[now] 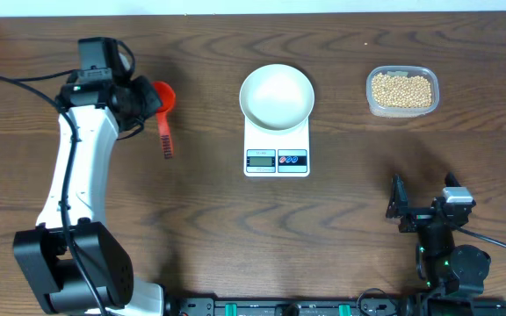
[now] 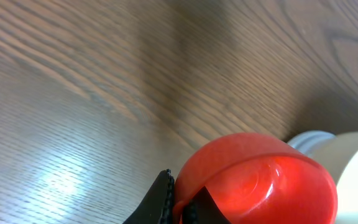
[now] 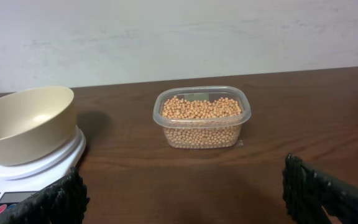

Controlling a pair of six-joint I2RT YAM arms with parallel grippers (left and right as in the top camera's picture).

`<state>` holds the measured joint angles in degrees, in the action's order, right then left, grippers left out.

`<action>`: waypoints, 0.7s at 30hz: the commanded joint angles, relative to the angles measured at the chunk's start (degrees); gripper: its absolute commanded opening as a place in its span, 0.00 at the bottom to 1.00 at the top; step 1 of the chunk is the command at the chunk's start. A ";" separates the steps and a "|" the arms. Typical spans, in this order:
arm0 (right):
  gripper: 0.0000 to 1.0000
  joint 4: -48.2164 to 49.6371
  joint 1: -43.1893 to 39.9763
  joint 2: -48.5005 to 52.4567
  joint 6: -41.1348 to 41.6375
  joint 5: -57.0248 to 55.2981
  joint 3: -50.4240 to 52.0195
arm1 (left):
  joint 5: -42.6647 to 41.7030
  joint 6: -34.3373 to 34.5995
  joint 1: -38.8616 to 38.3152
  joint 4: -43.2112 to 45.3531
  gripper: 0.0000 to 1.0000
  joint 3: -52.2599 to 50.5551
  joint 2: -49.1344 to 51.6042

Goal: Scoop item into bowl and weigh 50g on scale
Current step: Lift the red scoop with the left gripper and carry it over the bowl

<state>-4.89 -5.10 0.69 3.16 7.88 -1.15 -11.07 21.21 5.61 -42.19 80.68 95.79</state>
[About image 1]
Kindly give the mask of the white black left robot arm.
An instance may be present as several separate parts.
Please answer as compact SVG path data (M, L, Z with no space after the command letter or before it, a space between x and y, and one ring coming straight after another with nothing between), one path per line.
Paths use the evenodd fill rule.
M47 201L13 253L47 314L162 315L163 288L134 274L106 226L105 191L119 133L155 113L161 100L140 76L66 83L54 101L60 145Z

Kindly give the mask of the red plastic measuring scoop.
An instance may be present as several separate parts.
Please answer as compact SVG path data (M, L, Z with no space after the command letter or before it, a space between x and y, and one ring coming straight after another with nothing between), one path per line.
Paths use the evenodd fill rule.
M171 159L174 150L168 123L168 114L175 108L176 93L166 82L153 82L152 85L162 101L162 106L156 111L155 117L160 141L162 143L163 156L165 159Z

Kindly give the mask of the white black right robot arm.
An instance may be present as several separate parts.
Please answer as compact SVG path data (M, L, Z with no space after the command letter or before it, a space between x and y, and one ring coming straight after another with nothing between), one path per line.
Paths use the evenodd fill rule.
M409 205L404 183L393 176L386 217L398 219L401 233L416 233L416 270L428 289L408 295L398 304L399 315L506 315L506 303L481 298L491 257L475 246L456 245L453 231L468 222L476 203L452 173L442 195L426 207Z

